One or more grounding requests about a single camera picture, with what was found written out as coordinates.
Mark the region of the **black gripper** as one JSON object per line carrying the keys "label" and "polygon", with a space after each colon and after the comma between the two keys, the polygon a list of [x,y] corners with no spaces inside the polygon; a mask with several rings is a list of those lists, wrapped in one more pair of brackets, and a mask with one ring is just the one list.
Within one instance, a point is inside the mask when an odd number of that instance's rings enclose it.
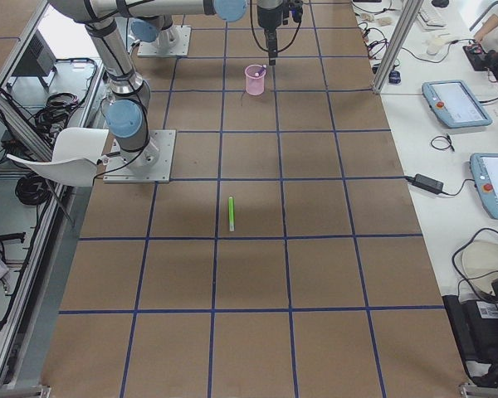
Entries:
{"label": "black gripper", "polygon": [[268,64],[273,66],[278,57],[278,39],[276,29],[287,25],[292,17],[294,23],[301,23],[304,2],[301,0],[257,0],[257,20],[264,30]]}

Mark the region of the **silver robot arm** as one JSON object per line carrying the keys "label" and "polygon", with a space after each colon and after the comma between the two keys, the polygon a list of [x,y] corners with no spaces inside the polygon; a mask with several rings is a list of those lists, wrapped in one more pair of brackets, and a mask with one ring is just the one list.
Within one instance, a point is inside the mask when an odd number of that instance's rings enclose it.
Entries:
{"label": "silver robot arm", "polygon": [[255,19],[266,39],[262,49],[274,65],[281,52],[278,27],[288,20],[300,24],[303,15],[301,1],[259,1],[256,6],[245,1],[53,1],[51,5],[85,27],[105,65],[115,96],[106,123],[120,146],[124,165],[132,168],[152,167],[160,150],[148,126],[150,88],[118,32],[117,17],[138,23],[134,34],[141,41],[156,42],[173,32],[174,15],[218,16],[225,22],[236,22],[245,12],[256,12]]}
{"label": "silver robot arm", "polygon": [[179,40],[170,15],[134,18],[131,31],[135,38],[145,43],[154,43],[159,48],[174,47]]}

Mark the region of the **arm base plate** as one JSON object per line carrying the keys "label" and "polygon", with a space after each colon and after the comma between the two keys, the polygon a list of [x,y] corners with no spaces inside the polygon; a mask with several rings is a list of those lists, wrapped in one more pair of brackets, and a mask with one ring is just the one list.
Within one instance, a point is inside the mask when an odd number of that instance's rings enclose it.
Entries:
{"label": "arm base plate", "polygon": [[113,152],[118,156],[110,158],[103,180],[106,183],[168,183],[173,164],[176,131],[150,130],[149,143],[134,159],[135,154],[123,151],[117,138],[113,139]]}
{"label": "arm base plate", "polygon": [[138,57],[169,58],[188,55],[192,28],[188,25],[176,26],[158,31],[156,28],[139,33]]}

